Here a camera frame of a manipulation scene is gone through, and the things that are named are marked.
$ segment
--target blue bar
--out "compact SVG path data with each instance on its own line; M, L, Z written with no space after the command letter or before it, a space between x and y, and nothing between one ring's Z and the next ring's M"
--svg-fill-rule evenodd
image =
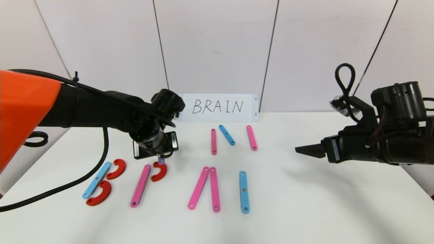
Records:
M103 167L99 170L98 174L95 176L95 179L90 183L89 187L86 189L86 191L83 193L83 198L88 199L90 196L92 196L93 192L98 187L98 184L104 179L105 175L110 169L110 166L112 165L112 162L106 162Z
M247 174L245 171L240 171L240 201L241 212L248 214L250 212L249 191L247 189Z
M225 129L225 127L223 125L219 125L218 128L221 130L221 132L223 133L224 137L226 137L226 139L229 142L229 144L231 144L232 146L235 145L235 141L233 140L232 136L229 135L229 132L227 132L227 130Z

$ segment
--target white sign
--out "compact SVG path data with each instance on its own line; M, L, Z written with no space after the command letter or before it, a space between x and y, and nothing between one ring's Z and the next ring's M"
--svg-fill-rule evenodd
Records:
M259 99L255 94L180 94L185 103L180 121L255 122Z

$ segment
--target black cable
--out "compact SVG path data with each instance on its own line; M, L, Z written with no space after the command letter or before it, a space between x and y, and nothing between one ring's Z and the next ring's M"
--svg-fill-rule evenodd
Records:
M370 148L375 143L372 143L376 138L378 134L380 134L381 130L383 129L384 124L386 123L386 107L382 106L381 109L381 118L378 122L377 128L375 128L374 132L369 136L368 142L365 144L365 147Z
M48 134L42 131L33 131L28 138L40 137L42 141L40 142L24 142L26 147L38 148L45 146L48 143Z
M46 192L44 192L42 194L39 194L37 196L34 196L32 198L29 198L29 199L26 199L26 200L23 200L23 201L14 203L14 204L2 206L2 207L0 207L0 212L5 212L5 211L9 211L9 210L13 210L13 209L16 209L16 208L20 208L20 207L26 206L28 204L31 204L31 203L34 203L34 202L39 201L41 199L44 199L46 197L49 197L49 196L51 196L53 194L59 193L61 191L64 191L64 190L66 190L68 188L76 186L76 185L82 183L83 181L89 179L94 173L96 173L98 171L98 169L104 163L105 158L107 157L107 152L109 151L109 146L108 146L109 145L109 142L108 142L109 141L109 134L107 132L107 128L106 127L102 128L102 131L104 132L104 150L102 152L101 159L99 160L98 164L96 164L96 166L89 173L87 173L86 175L84 175L80 179L77 179L77 180L75 180L73 182L70 182L68 184L59 186L59 187L54 188L52 190L46 191Z
M434 102L434 98L431 98L431 97L424 97L424 98L422 98L422 100ZM434 111L434 109L425 109L425 110L426 111Z
M340 69L341 69L342 67L347 67L347 68L349 68L349 69L350 69L350 72L351 72L351 78L350 78L350 83L348 84L348 87L345 87L345 86L344 86L344 84L343 84L342 81L341 81L341 78L339 77L339 71L340 71ZM336 68L336 70L335 70L335 79L336 79L336 82L338 83L339 87L340 87L341 90L342 90L342 93L343 93L342 97L343 97L343 99L344 99L344 101L345 101L345 105L346 105L346 107L347 107L348 114L350 115L350 117L351 117L351 118L352 118L356 123L359 123L360 121L359 121L359 120L354 116L354 114L353 114L353 112L352 112L352 110L351 110L351 105L350 105L350 101L349 101L349 94L350 94L351 88L352 88L352 86L353 86L353 84L354 84L354 80L355 80L355 69L354 69L354 67L353 67L351 64L349 64L349 63L343 63L343 64L340 64L340 65Z

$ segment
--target white table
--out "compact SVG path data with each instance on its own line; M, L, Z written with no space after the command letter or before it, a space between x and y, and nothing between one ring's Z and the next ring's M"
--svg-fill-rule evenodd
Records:
M129 206L145 164L134 160L128 134L109 130L107 161L127 169L111 180L100 205L81 198L92 180L34 204L0 214L1 243L433 243L434 202L401 168L375 162L330 164L297 154L353 122L338 113L261 113L253 123L258 151L246 125L177 122L180 150L166 162L168 174L148 183L139 207ZM102 130L72 128L18 181L2 205L32 197L87 173L102 153ZM211 209L209 180L195 210L187 203L204 166L217 168L221 211ZM251 211L242 214L238 173L247 172Z

